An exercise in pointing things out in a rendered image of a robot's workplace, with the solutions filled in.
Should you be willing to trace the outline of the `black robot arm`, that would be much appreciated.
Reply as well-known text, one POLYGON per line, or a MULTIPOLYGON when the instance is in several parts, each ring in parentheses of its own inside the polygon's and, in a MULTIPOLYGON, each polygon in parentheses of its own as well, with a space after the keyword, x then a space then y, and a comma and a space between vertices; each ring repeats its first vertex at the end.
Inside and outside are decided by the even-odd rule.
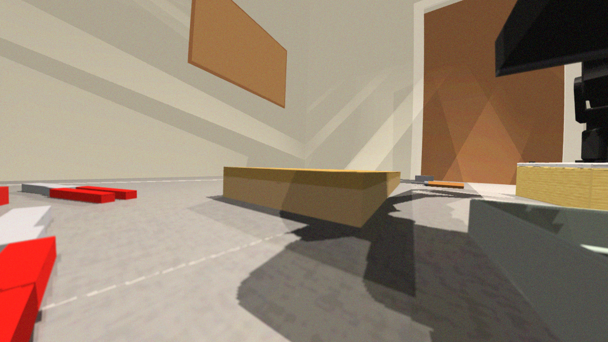
POLYGON ((575 163, 608 163, 608 57, 583 61, 574 81, 575 120, 586 123, 581 136, 581 158, 575 163), (586 100, 590 101, 587 108, 586 100))

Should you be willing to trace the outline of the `white rectangular block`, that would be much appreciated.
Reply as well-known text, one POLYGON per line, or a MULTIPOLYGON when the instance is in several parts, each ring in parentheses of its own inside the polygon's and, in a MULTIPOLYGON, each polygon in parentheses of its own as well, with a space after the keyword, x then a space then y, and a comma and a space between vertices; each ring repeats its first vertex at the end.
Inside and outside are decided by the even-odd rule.
POLYGON ((434 177, 416 175, 415 176, 415 181, 434 181, 434 177))

